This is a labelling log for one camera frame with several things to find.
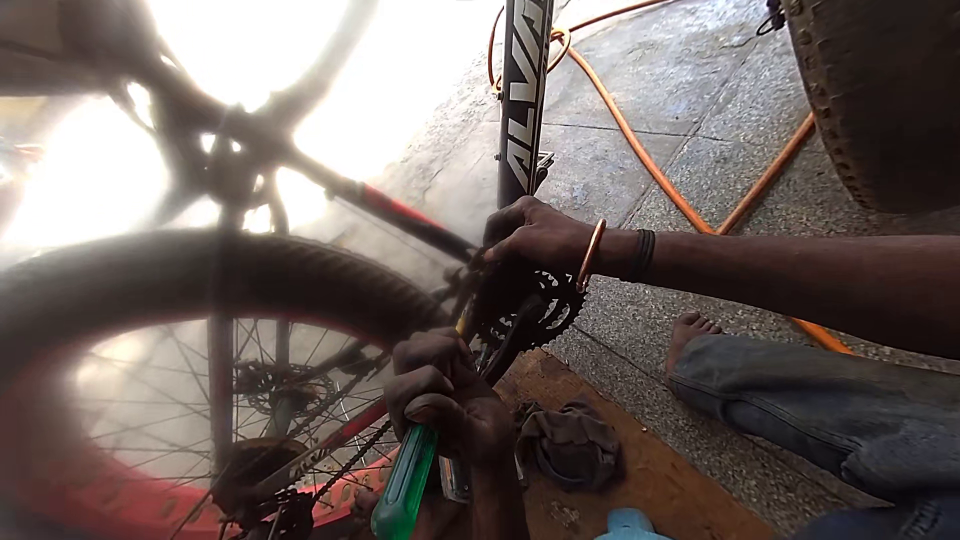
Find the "green screwdriver handle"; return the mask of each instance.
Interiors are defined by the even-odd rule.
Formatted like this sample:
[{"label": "green screwdriver handle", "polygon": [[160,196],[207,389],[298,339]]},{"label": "green screwdriver handle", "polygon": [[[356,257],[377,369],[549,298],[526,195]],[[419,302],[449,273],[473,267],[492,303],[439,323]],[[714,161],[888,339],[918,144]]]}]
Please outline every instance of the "green screwdriver handle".
[{"label": "green screwdriver handle", "polygon": [[437,432],[427,426],[416,424],[403,436],[394,470],[373,509],[371,529],[379,540],[410,538],[436,451]]}]

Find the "copper bangle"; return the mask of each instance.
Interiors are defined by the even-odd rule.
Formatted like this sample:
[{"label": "copper bangle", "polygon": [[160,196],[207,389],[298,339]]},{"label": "copper bangle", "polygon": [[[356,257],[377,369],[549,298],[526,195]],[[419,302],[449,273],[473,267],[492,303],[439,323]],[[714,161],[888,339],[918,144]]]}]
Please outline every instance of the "copper bangle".
[{"label": "copper bangle", "polygon": [[597,222],[597,226],[593,229],[593,236],[590,238],[590,243],[587,246],[587,254],[584,255],[584,262],[580,265],[580,274],[577,275],[577,292],[584,294],[587,290],[587,283],[590,282],[590,273],[588,272],[590,268],[590,262],[593,260],[593,254],[597,251],[597,246],[600,245],[600,238],[603,237],[603,231],[607,229],[607,220],[601,218]]}]

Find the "white lettering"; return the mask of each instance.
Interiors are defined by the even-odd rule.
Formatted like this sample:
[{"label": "white lettering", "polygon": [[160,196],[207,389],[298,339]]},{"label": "white lettering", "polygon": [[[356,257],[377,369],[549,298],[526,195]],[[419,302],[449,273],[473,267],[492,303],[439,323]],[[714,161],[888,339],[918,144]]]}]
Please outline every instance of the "white lettering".
[{"label": "white lettering", "polygon": [[527,109],[527,125],[524,126],[519,122],[517,122],[516,120],[514,120],[513,118],[510,118],[510,123],[508,124],[508,127],[507,127],[507,133],[525,142],[527,146],[533,147],[534,145],[533,127],[534,127],[534,108],[531,107],[530,109]]},{"label": "white lettering", "polygon": [[[523,72],[524,82],[510,83],[510,99],[512,101],[526,101],[534,103],[537,100],[537,75],[534,65],[540,66],[541,50],[537,46],[537,39],[534,37],[533,28],[540,29],[543,25],[543,10],[537,4],[530,1],[517,0],[514,5],[514,46],[511,48],[511,55],[514,57],[516,65]],[[526,49],[530,53],[530,58],[523,53]]]},{"label": "white lettering", "polygon": [[516,181],[520,182],[520,184],[524,186],[524,189],[526,189],[529,193],[530,188],[527,185],[527,173],[520,167],[520,165],[523,164],[527,168],[530,168],[530,151],[508,139],[507,162],[510,164],[510,168],[514,169]]}]

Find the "hand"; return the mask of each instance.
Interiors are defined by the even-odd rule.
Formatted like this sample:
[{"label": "hand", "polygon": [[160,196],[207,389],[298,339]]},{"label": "hand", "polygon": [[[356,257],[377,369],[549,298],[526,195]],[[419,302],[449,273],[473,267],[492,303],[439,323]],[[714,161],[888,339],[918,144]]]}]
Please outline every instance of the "hand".
[{"label": "hand", "polygon": [[483,468],[511,459],[510,411],[472,369],[472,355],[453,329],[416,332],[394,347],[396,376],[384,397],[397,438],[411,422],[433,428],[438,452]]},{"label": "hand", "polygon": [[[592,236],[593,226],[527,195],[487,219],[484,246],[489,249],[484,260],[523,257],[546,270],[576,276]],[[607,229],[598,248],[590,273],[622,277],[636,250],[636,233]]]}]

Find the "jeans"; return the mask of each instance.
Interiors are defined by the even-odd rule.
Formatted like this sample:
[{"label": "jeans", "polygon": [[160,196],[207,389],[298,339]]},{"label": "jeans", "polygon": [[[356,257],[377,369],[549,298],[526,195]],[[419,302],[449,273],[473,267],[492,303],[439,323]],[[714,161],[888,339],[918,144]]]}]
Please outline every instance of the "jeans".
[{"label": "jeans", "polygon": [[960,538],[960,377],[720,334],[692,339],[669,381],[688,405],[895,504],[795,538]]}]

